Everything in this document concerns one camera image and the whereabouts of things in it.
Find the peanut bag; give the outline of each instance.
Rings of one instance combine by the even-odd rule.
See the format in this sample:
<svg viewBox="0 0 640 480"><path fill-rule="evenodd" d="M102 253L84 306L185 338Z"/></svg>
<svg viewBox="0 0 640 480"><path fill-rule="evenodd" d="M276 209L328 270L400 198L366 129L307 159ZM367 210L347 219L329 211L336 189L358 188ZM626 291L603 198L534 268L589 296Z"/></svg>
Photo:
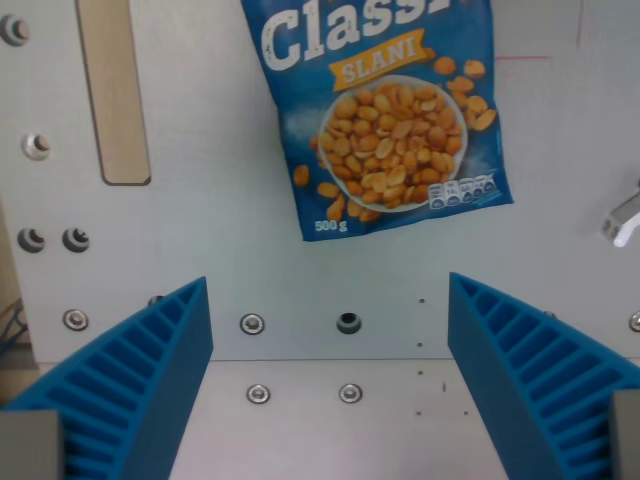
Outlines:
<svg viewBox="0 0 640 480"><path fill-rule="evenodd" d="M306 241L513 203L489 0L242 0Z"/></svg>

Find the wooden strip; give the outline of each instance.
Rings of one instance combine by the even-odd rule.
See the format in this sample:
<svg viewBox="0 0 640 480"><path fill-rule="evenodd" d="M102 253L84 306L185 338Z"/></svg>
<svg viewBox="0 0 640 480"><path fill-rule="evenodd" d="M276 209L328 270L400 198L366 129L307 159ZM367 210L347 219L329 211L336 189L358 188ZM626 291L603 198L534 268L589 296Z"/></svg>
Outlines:
<svg viewBox="0 0 640 480"><path fill-rule="evenodd" d="M77 0L102 168L109 185L151 181L129 0Z"/></svg>

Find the white metal plate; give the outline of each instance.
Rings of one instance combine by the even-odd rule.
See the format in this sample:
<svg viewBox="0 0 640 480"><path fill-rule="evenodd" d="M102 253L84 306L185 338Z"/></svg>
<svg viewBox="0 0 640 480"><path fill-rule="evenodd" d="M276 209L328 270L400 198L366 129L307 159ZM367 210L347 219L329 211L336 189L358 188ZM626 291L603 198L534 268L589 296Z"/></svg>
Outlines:
<svg viewBox="0 0 640 480"><path fill-rule="evenodd" d="M246 400L255 383L268 403ZM359 403L338 399L346 383ZM212 478L507 477L453 361L338 361L209 364L171 480Z"/></svg>
<svg viewBox="0 0 640 480"><path fill-rule="evenodd" d="M449 357L450 271L640 356L627 328L640 308L640 242L616 250L597 233L640 177L629 101L640 39L635 22L617 22L637 12L633 0L596 4L584 8L578 48L578 1L494 2L514 206L307 244L238 0L132 1L146 187L101 180L74 2L0 0L32 32L24 47L0 44L0 195L13 238L35 227L47 240L40 254L13 252L38 361L62 360L200 275L217 360ZM534 54L552 58L510 58ZM49 138L48 160L22 155L31 131ZM60 241L74 226L90 236L84 254ZM89 315L89 329L62 326L69 308ZM350 311L364 327L347 337L335 320ZM267 322L259 336L238 328L249 312Z"/></svg>

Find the ribbed blue plastic part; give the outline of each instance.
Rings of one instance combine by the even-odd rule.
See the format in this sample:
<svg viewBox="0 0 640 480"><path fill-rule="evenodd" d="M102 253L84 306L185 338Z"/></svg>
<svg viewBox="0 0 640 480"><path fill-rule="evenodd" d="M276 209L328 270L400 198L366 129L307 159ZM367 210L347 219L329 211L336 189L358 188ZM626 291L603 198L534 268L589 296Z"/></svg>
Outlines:
<svg viewBox="0 0 640 480"><path fill-rule="evenodd" d="M457 274L449 348L512 480L611 478L608 409L640 369L552 316Z"/></svg>
<svg viewBox="0 0 640 480"><path fill-rule="evenodd" d="M201 278L96 338L6 410L60 413L68 480L166 479L212 351Z"/></svg>

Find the metal bracket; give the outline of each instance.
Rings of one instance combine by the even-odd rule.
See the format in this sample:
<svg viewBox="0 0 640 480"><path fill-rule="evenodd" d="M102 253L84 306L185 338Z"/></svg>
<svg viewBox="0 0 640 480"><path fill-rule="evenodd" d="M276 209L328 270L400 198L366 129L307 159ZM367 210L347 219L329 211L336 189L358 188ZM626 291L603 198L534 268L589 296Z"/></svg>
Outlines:
<svg viewBox="0 0 640 480"><path fill-rule="evenodd" d="M613 210L602 225L602 233L616 247L624 247L640 225L640 191Z"/></svg>

